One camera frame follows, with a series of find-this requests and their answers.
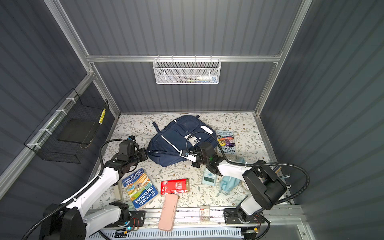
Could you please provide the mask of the pink pencil case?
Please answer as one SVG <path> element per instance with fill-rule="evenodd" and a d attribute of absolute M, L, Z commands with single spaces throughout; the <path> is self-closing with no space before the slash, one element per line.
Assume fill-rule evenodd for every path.
<path fill-rule="evenodd" d="M 158 223 L 159 230 L 169 232 L 173 229 L 178 199 L 179 197 L 176 194 L 166 195 Z"/>

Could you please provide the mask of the black grey stapler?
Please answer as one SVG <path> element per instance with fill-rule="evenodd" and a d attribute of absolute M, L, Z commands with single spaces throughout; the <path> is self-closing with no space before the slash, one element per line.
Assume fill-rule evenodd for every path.
<path fill-rule="evenodd" d="M 113 188 L 114 188 L 114 194 L 115 194 L 116 201 L 122 202 L 124 200 L 122 182 L 118 181 L 116 184 L 113 185 Z"/>

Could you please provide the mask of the blue Treehouse book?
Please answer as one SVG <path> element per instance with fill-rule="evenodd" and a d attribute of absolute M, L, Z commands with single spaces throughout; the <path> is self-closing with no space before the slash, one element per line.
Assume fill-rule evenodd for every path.
<path fill-rule="evenodd" d="M 137 211 L 143 209 L 159 195 L 158 190 L 143 168 L 123 179 L 122 184 Z"/>

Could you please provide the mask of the small clear staples box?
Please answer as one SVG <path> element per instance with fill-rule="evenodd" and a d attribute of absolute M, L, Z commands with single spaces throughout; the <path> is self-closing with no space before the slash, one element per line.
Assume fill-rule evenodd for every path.
<path fill-rule="evenodd" d="M 200 207 L 200 221 L 209 222 L 210 221 L 210 207 Z"/>

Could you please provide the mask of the purple Treehouse book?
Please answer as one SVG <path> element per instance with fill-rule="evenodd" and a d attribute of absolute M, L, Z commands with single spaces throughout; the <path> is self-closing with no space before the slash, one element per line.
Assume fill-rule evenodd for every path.
<path fill-rule="evenodd" d="M 236 153 L 236 141 L 235 135 L 233 131 L 225 131 L 225 130 L 216 130 L 217 140 L 220 144 L 220 147 L 223 149 L 223 152 L 227 156 L 228 159 L 235 158 L 237 156 Z"/>

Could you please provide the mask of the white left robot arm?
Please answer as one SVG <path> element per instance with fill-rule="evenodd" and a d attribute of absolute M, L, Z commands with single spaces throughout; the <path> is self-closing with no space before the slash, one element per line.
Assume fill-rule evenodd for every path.
<path fill-rule="evenodd" d="M 40 229 L 41 240 L 84 240 L 110 224 L 127 226 L 133 219 L 127 204 L 112 202 L 106 208 L 87 214 L 94 202 L 138 163 L 148 159 L 145 148 L 140 148 L 135 136 L 119 139 L 119 152 L 107 162 L 100 162 L 100 172 L 78 192 L 61 204 L 51 204 L 44 216 L 24 235 L 26 240 Z"/>

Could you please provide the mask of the navy blue student backpack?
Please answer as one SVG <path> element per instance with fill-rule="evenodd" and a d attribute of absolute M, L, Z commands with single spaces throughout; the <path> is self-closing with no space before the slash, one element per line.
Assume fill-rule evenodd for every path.
<path fill-rule="evenodd" d="M 218 146 L 215 130 L 202 122 L 199 115 L 181 116 L 162 130 L 156 122 L 152 125 L 157 134 L 150 140 L 147 152 L 150 160 L 162 167 L 187 161 L 180 153 L 193 152 L 202 143 L 210 143 L 214 148 Z"/>

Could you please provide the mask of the red tissue packet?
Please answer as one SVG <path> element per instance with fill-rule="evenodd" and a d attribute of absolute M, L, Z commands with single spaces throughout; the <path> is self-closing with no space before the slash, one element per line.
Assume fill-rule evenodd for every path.
<path fill-rule="evenodd" d="M 161 195 L 181 194 L 190 191 L 189 179 L 168 180 L 161 183 Z"/>

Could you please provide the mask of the teal calculator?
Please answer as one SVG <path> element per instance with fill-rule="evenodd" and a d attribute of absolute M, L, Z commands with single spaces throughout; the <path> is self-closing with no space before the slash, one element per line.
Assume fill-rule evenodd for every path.
<path fill-rule="evenodd" d="M 204 170 L 202 183 L 209 186 L 215 186 L 217 181 L 217 175 L 210 172 L 207 168 Z"/>

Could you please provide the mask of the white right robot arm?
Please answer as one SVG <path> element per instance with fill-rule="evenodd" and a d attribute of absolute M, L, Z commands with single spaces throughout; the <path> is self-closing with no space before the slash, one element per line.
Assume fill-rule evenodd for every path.
<path fill-rule="evenodd" d="M 243 223 L 249 221 L 250 216 L 273 206 L 289 201 L 301 195 L 310 184 L 310 175 L 300 166 L 287 163 L 267 163 L 258 160 L 256 163 L 241 163 L 231 161 L 224 151 L 219 156 L 210 143 L 202 143 L 195 151 L 186 151 L 183 155 L 194 165 L 205 165 L 214 175 L 232 177 L 245 182 L 251 194 L 237 206 L 237 216 Z M 296 193 L 281 199 L 287 191 L 285 182 L 273 171 L 272 166 L 289 167 L 302 172 L 305 183 Z"/>

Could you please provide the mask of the light blue folded umbrella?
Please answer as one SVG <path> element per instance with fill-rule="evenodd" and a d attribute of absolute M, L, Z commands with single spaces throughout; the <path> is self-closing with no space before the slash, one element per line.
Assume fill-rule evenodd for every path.
<path fill-rule="evenodd" d="M 220 163 L 218 168 L 222 175 L 220 191 L 224 194 L 229 194 L 232 189 L 244 180 L 243 173 L 246 171 L 244 167 L 224 162 Z"/>

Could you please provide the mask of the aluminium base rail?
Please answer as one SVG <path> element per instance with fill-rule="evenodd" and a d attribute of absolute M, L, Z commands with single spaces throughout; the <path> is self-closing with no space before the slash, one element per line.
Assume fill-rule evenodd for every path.
<path fill-rule="evenodd" d="M 130 210 L 129 213 L 137 221 L 140 230 L 157 229 L 161 216 L 161 208 L 144 209 L 141 211 Z M 208 228 L 208 227 L 260 227 L 266 226 L 267 221 L 262 217 L 251 215 L 246 221 L 239 220 L 237 209 L 230 207 L 209 207 L 209 214 L 205 220 L 201 219 L 201 208 L 177 208 L 174 220 L 176 228 Z M 273 225 L 305 225 L 307 217 L 300 205 L 277 205 L 271 210 L 264 210 L 259 214 L 269 220 Z"/>

